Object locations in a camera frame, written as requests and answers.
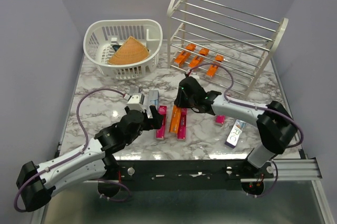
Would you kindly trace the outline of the orange toothpaste box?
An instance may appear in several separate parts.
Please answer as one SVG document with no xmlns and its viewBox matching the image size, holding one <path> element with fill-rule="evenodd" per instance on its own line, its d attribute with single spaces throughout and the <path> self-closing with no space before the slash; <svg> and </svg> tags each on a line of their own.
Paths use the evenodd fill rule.
<svg viewBox="0 0 337 224">
<path fill-rule="evenodd" d="M 181 108 L 177 107 L 176 105 L 173 106 L 172 115 L 171 115 L 171 122 L 170 122 L 170 133 L 178 133 L 179 125 L 180 125 L 180 118 L 181 118 Z"/>
<path fill-rule="evenodd" d="M 196 67 L 197 65 L 199 65 L 203 60 L 204 60 L 204 57 L 207 56 L 209 53 L 209 50 L 206 49 L 206 48 L 202 48 L 200 51 L 199 51 L 199 55 L 198 56 L 195 56 L 192 61 L 190 62 L 189 64 L 189 67 L 190 68 L 193 68 L 193 67 Z"/>
<path fill-rule="evenodd" d="M 188 44 L 184 51 L 180 52 L 180 54 L 177 56 L 177 58 L 174 60 L 174 65 L 178 67 L 182 67 L 183 64 L 187 61 L 187 59 L 190 57 L 191 52 L 193 52 L 196 48 L 195 44 Z"/>
<path fill-rule="evenodd" d="M 205 77 L 207 79 L 212 79 L 215 76 L 215 73 L 222 61 L 224 61 L 224 57 L 222 55 L 216 55 L 213 65 L 211 65 L 208 71 L 206 72 Z"/>
</svg>

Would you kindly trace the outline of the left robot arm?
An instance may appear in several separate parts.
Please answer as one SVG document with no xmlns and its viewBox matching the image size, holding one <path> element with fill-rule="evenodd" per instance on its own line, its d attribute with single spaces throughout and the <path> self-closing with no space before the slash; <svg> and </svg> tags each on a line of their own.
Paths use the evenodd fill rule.
<svg viewBox="0 0 337 224">
<path fill-rule="evenodd" d="M 18 193 L 14 208 L 18 212 L 33 212 L 45 206 L 56 191 L 56 184 L 80 168 L 100 161 L 99 174 L 112 179 L 117 172 L 114 153 L 130 145 L 143 131 L 160 129 L 163 122 L 155 106 L 150 106 L 152 116 L 139 110 L 125 108 L 126 115 L 117 123 L 101 129 L 82 147 L 39 165 L 29 161 L 22 165 L 16 186 Z"/>
</svg>

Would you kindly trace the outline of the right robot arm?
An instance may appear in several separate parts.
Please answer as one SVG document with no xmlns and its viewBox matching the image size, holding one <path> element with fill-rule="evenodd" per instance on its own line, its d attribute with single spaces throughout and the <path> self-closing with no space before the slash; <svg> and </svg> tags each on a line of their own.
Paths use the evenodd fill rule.
<svg viewBox="0 0 337 224">
<path fill-rule="evenodd" d="M 243 173 L 250 178 L 259 174 L 267 161 L 283 154 L 300 130 L 278 101 L 255 104 L 229 97 L 219 91 L 206 92 L 191 76 L 180 81 L 174 105 L 194 109 L 202 114 L 224 115 L 255 126 L 261 143 L 248 154 L 242 165 Z"/>
</svg>

